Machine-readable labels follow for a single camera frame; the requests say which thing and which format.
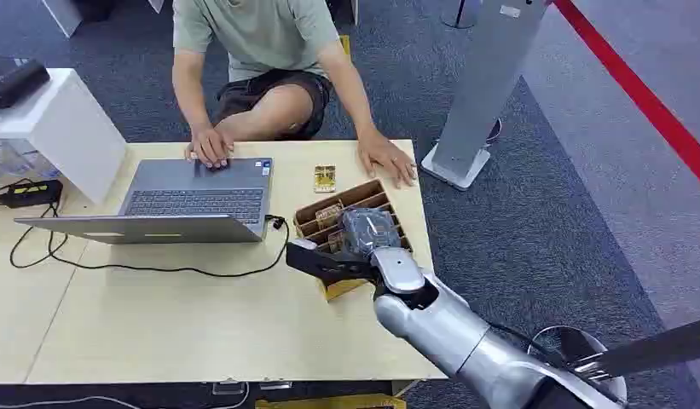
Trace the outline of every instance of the black cable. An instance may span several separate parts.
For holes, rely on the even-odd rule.
[[[495,322],[490,322],[490,321],[486,321],[486,322],[488,322],[488,325],[492,326],[493,328],[495,328],[497,330],[503,331],[507,334],[510,334],[510,335],[522,340],[522,341],[525,341],[530,346],[537,349],[541,353],[543,358],[545,358],[549,364],[553,365],[557,369],[570,372],[571,374],[576,376],[578,379],[582,380],[586,385],[590,386],[593,389],[596,389],[600,394],[607,397],[608,399],[613,400],[616,403],[622,403],[624,406],[627,404],[626,401],[624,401],[624,400],[620,399],[618,396],[615,396],[614,394],[612,394],[603,385],[601,385],[599,383],[595,383],[594,381],[588,380],[588,379],[584,378],[583,376],[581,376],[581,374],[579,374],[578,372],[574,371],[573,368],[571,368],[568,365],[568,362],[560,354],[547,350],[545,347],[541,346],[539,343],[533,341],[533,339],[525,336],[524,334],[522,334],[518,331],[513,330],[512,328],[508,328],[507,326],[504,326],[501,324],[496,324]]]
[[[545,358],[548,361],[548,363],[552,364],[556,368],[570,370],[570,367],[568,366],[568,362],[566,362],[562,356],[560,356],[559,354],[557,354],[555,352],[551,352],[551,351],[545,349],[545,347],[543,347],[539,343],[533,341],[532,338],[529,338],[529,337],[525,336],[524,334],[522,334],[521,332],[513,330],[512,328],[508,328],[507,326],[504,326],[501,324],[496,324],[495,322],[490,322],[490,321],[487,321],[487,322],[488,322],[488,325],[492,326],[493,328],[500,330],[500,331],[503,331],[507,334],[510,334],[510,335],[514,336],[515,338],[518,338],[522,341],[525,341],[530,346],[537,349],[541,353],[541,355],[543,355],[543,358]]]
[[[55,254],[56,251],[58,251],[58,248],[56,248],[55,250],[52,250],[50,247],[49,247],[49,256],[50,256],[51,258],[53,258],[53,259],[59,261],[59,262],[64,262],[65,264],[70,264],[70,265],[72,265],[72,266],[74,266],[74,267],[84,268],[84,269],[87,269],[87,270],[100,270],[100,269],[103,269],[103,268],[126,268],[126,269],[129,269],[129,270],[135,270],[135,271],[158,271],[158,272],[161,272],[161,273],[176,273],[176,272],[180,272],[180,271],[191,271],[191,272],[194,272],[194,273],[199,273],[199,274],[208,275],[208,276],[210,276],[210,277],[217,277],[217,278],[245,277],[245,276],[247,276],[247,275],[262,273],[262,272],[267,271],[267,270],[271,269],[272,267],[276,266],[277,263],[280,262],[281,256],[282,256],[282,254],[284,254],[284,250],[286,249],[286,245],[287,245],[287,243],[289,242],[289,226],[287,226],[285,219],[284,219],[283,217],[271,216],[271,215],[267,215],[267,217],[269,218],[268,221],[274,220],[275,223],[277,223],[277,222],[279,221],[280,226],[276,226],[276,224],[275,224],[275,228],[281,228],[281,226],[284,226],[284,227],[285,227],[284,244],[282,245],[279,254],[277,254],[276,259],[275,259],[270,265],[268,265],[268,266],[265,267],[265,268],[259,268],[259,269],[257,269],[257,270],[247,271],[247,272],[241,273],[241,274],[214,274],[214,273],[210,273],[210,272],[208,272],[208,271],[205,271],[205,270],[202,270],[202,269],[199,269],[199,268],[194,268],[194,267],[156,268],[156,267],[135,267],[135,266],[127,266],[127,265],[124,265],[124,264],[102,264],[102,265],[98,265],[98,266],[84,266],[84,265],[82,265],[82,264],[78,264],[77,262],[72,262],[72,261],[69,261],[69,260],[66,260],[66,259],[63,259],[63,258],[58,257],[58,256]]]
[[[46,209],[46,210],[41,214],[41,218],[44,218],[44,217],[49,213],[49,211],[51,211],[51,210],[53,211],[53,217],[57,217],[57,216],[58,216],[58,205],[59,205],[59,202],[55,202],[54,204],[53,204],[53,203],[52,203],[52,204],[49,204],[49,208]],[[54,232],[53,230],[51,230],[50,233],[49,233],[49,254],[47,254],[46,256],[41,257],[40,259],[36,260],[35,262],[29,262],[28,264],[18,264],[18,263],[15,262],[15,252],[18,250],[18,247],[20,246],[20,244],[23,243],[23,240],[26,239],[26,236],[27,236],[34,228],[35,228],[34,226],[30,226],[30,227],[18,238],[18,241],[16,241],[15,244],[13,245],[13,248],[11,249],[11,252],[10,252],[10,255],[9,255],[9,261],[10,261],[10,263],[11,263],[11,266],[13,266],[14,268],[29,268],[29,267],[33,267],[33,266],[35,266],[35,265],[37,265],[37,264],[40,264],[41,262],[45,262],[46,260],[48,260],[48,259],[51,258],[51,257],[53,257],[53,254],[52,254],[52,251],[51,251],[51,247],[53,247],[55,232]],[[62,240],[61,243],[58,245],[58,247],[56,247],[55,250],[53,250],[53,252],[56,252],[56,251],[60,250],[61,247],[63,247],[63,246],[66,244],[67,241],[68,241],[68,234],[64,233],[64,234],[63,234],[63,240]]]
[[[49,208],[46,209],[46,211],[44,211],[43,214],[41,215],[41,218],[45,217],[49,213],[49,211],[52,211],[52,217],[58,217],[58,206],[59,206],[59,202],[55,202],[54,204],[50,204]],[[74,266],[76,268],[83,268],[83,269],[87,269],[87,270],[99,270],[99,269],[103,269],[103,268],[125,268],[125,269],[135,270],[135,271],[157,271],[160,273],[176,273],[176,272],[180,272],[180,271],[191,271],[194,273],[199,273],[199,274],[208,275],[210,277],[217,277],[217,278],[245,277],[247,275],[262,273],[262,272],[267,271],[267,270],[273,268],[274,266],[276,266],[277,263],[280,262],[281,256],[282,256],[282,254],[284,254],[284,251],[286,250],[286,246],[289,243],[289,225],[287,225],[284,217],[267,215],[265,217],[265,221],[272,222],[272,225],[277,230],[279,230],[282,226],[285,227],[284,243],[282,244],[281,250],[280,250],[279,254],[277,254],[276,259],[267,267],[259,268],[259,269],[252,270],[252,271],[247,271],[247,272],[241,273],[241,274],[214,274],[214,273],[210,273],[208,271],[205,271],[205,270],[202,270],[199,268],[194,268],[194,267],[156,268],[156,267],[128,266],[125,264],[102,264],[102,265],[97,265],[97,266],[84,266],[83,264],[78,264],[77,262],[72,262],[70,260],[60,258],[59,256],[56,255],[56,252],[58,250],[60,250],[61,247],[63,247],[66,244],[66,242],[68,241],[68,234],[64,233],[64,238],[61,241],[61,243],[56,248],[53,248],[54,234],[55,234],[53,231],[51,231],[49,234],[48,254],[46,256],[44,256],[43,258],[41,258],[40,260],[36,260],[35,262],[30,262],[30,263],[25,264],[25,265],[19,265],[15,262],[15,259],[14,259],[15,252],[18,250],[18,247],[23,242],[23,240],[26,238],[26,236],[34,229],[34,226],[29,227],[20,236],[18,241],[13,246],[13,249],[11,249],[9,260],[10,260],[11,266],[13,266],[15,268],[33,267],[33,266],[39,264],[40,262],[44,262],[45,260],[47,260],[49,258],[53,258],[54,260],[56,260],[58,262],[63,262],[65,264],[69,264],[69,265]]]
[[[31,179],[28,179],[27,177],[24,177],[24,178],[19,179],[18,181],[14,181],[13,183],[9,183],[8,185],[3,185],[3,186],[1,186],[1,187],[0,187],[0,191],[9,189],[9,188],[11,188],[11,187],[13,187],[13,186],[15,186],[15,185],[18,185],[18,184],[24,182],[24,181],[28,181],[28,182],[30,182],[30,183],[33,183],[33,181],[32,181]]]

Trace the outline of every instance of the green t-shirt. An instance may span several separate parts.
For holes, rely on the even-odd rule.
[[[174,0],[174,48],[229,52],[229,80],[272,68],[325,75],[317,54],[339,36],[325,0]]]

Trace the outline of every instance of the red tape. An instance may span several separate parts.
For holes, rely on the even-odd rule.
[[[570,0],[555,0],[555,5],[633,103],[700,181],[700,143],[691,132],[663,105]]]

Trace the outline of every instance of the cardboard divider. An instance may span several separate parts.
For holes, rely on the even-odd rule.
[[[412,245],[405,235],[405,231],[402,229],[402,223],[397,217],[395,209],[392,207],[392,203],[390,203],[382,183],[376,179],[353,187],[350,190],[334,194],[329,198],[297,210],[294,215],[294,226],[297,229],[298,236],[317,243],[317,249],[319,251],[330,252],[328,239],[332,233],[339,231],[339,225],[334,223],[332,226],[321,228],[320,223],[316,220],[316,215],[318,211],[325,210],[336,204],[339,204],[343,209],[350,207],[374,208],[390,212],[392,214],[392,221],[395,224],[395,229],[400,235],[400,245],[410,252],[413,251]],[[318,282],[320,283],[320,288],[325,293],[325,297],[329,301],[345,294],[347,291],[352,291],[356,287],[365,284],[367,281],[364,279],[352,279],[324,283],[318,279]]]

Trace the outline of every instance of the man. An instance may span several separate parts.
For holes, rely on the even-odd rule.
[[[204,103],[204,53],[216,37],[229,52],[229,84],[212,125]],[[174,0],[174,90],[191,128],[187,147],[223,167],[236,141],[311,138],[334,86],[352,118],[362,165],[379,164],[399,187],[414,162],[375,127],[360,75],[344,53],[325,0]]]

